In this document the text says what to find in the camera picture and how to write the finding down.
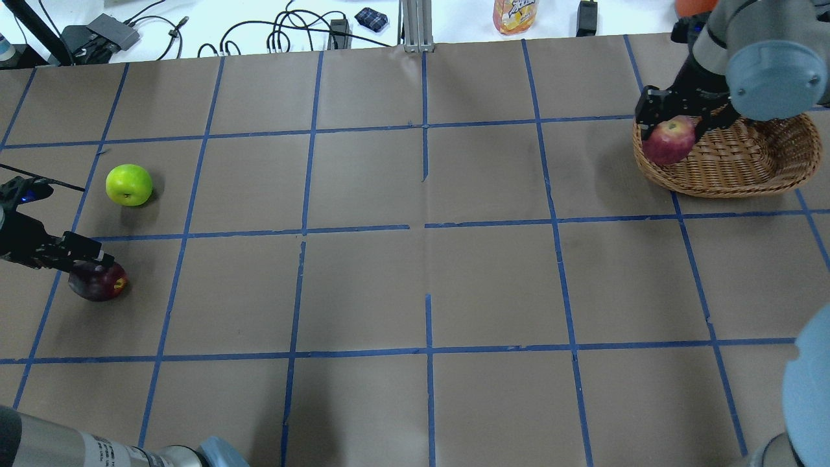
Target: dark red apple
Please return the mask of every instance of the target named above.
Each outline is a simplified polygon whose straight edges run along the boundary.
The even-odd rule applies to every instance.
[[[118,297],[127,286],[127,273],[118,263],[109,268],[80,261],[69,273],[69,288],[87,300],[103,302]]]
[[[676,164],[684,160],[695,145],[695,122],[687,116],[663,121],[642,142],[642,153],[657,165]]]

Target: black pole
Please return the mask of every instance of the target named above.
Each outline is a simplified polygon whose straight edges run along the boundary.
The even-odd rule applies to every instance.
[[[37,13],[26,4],[26,0],[2,0],[8,11],[23,23],[26,28],[37,37],[49,52],[63,66],[72,64],[69,52],[61,39],[37,16]]]

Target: wicker basket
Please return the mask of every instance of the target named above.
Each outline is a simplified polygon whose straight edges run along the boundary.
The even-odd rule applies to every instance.
[[[703,198],[746,198],[796,189],[816,173],[822,143],[810,117],[736,121],[712,130],[684,160],[656,165],[642,153],[640,127],[632,134],[643,174],[660,186]]]

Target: table surface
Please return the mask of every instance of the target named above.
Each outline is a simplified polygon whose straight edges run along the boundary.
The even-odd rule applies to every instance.
[[[534,26],[519,37],[536,39],[542,37],[573,37],[576,34],[576,11],[579,0],[538,0],[539,14]],[[41,16],[42,10],[37,1],[28,0],[32,8]],[[109,14],[120,20],[132,17],[150,0],[86,0],[84,2],[56,2],[45,0],[55,23],[62,29],[69,24],[88,24],[101,13]],[[259,19],[273,21],[276,14],[284,9],[286,1],[263,2],[262,0],[238,0],[230,6],[224,0],[169,0],[148,10],[145,14],[154,14],[178,22],[184,16],[190,17],[183,27],[184,37],[182,57],[195,57],[199,46],[210,42],[214,46],[222,34],[237,22]],[[360,26],[354,15],[363,7],[371,7],[386,14],[390,26],[380,33],[375,33]],[[308,9],[317,13],[333,10],[345,12],[353,34],[368,37],[386,44],[397,40],[395,31],[398,26],[398,0],[295,0],[289,9]],[[452,0],[432,2],[432,25],[435,42],[501,42],[516,37],[505,37],[493,27],[492,0]],[[598,34],[638,34],[648,32],[669,32],[676,21],[674,0],[601,0],[599,2]],[[155,60],[168,45],[167,32],[170,26],[161,20],[146,20],[137,27],[141,36],[139,42],[127,51],[115,54],[112,62]],[[230,38],[242,49],[242,53],[267,53],[265,38],[271,30],[265,25],[239,27]],[[15,43],[22,43],[23,37],[13,21],[11,13],[0,4],[0,32]],[[309,51],[310,45],[303,32],[288,31],[292,41],[292,50]],[[44,57],[48,52],[40,42],[28,34],[35,49]],[[314,49],[325,47],[327,33],[313,33]],[[173,48],[176,55],[178,44]],[[352,41],[352,48],[377,47],[370,42],[359,39]]]
[[[756,449],[830,301],[830,171],[743,200],[646,181],[632,108],[685,55],[659,34],[0,73],[0,160],[88,188],[21,211],[131,281],[86,302],[0,262],[0,403],[148,448],[219,435],[254,466]],[[154,178],[143,207],[105,195],[124,163]]]

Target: light blue cap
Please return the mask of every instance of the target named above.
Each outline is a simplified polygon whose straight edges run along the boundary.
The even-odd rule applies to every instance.
[[[791,41],[750,44],[726,67],[732,106],[752,120],[789,118],[809,110],[827,82],[827,63],[813,49]]]
[[[784,420],[804,467],[830,466],[830,305],[795,340],[784,371]]]
[[[222,438],[207,438],[199,446],[199,450],[207,457],[211,467],[250,467],[242,455]]]

